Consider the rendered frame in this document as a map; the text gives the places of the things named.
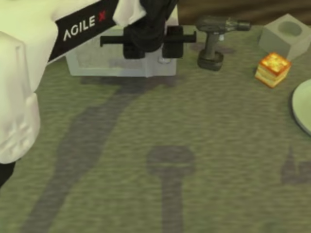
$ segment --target power drill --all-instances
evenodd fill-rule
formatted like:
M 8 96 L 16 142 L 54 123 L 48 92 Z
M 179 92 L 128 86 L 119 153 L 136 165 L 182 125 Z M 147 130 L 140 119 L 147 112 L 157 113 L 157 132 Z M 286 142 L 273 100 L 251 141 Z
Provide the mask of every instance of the power drill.
M 251 24 L 230 17 L 203 16 L 196 22 L 196 28 L 207 34 L 205 48 L 199 53 L 198 66 L 218 71 L 223 65 L 224 55 L 215 50 L 217 42 L 223 39 L 226 32 L 249 31 Z

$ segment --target plate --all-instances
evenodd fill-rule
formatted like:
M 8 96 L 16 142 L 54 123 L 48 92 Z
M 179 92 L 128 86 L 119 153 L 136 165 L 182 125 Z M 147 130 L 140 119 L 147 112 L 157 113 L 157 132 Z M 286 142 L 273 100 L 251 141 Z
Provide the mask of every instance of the plate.
M 311 79 L 296 88 L 292 104 L 297 123 L 311 136 Z

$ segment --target food cube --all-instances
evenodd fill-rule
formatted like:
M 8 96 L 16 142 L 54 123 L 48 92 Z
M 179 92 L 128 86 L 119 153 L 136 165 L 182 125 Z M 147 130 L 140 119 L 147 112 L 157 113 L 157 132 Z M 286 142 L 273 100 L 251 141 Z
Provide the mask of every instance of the food cube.
M 291 65 L 290 61 L 272 52 L 259 62 L 255 77 L 268 87 L 274 88 L 286 78 Z

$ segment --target concrete block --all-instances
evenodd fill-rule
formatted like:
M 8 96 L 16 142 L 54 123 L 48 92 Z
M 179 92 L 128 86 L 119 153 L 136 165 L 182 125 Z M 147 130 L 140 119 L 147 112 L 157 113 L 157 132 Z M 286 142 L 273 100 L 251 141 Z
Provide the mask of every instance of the concrete block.
M 290 14 L 264 26 L 259 46 L 268 53 L 276 52 L 285 59 L 304 54 L 311 42 L 311 28 Z

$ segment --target brown background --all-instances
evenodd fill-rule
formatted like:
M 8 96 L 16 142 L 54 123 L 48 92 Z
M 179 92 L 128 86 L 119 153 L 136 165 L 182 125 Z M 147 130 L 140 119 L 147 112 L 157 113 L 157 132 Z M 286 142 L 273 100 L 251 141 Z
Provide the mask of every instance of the brown background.
M 266 24 L 289 13 L 311 25 L 311 0 L 179 0 L 180 24 L 193 25 L 201 15 L 228 16 Z

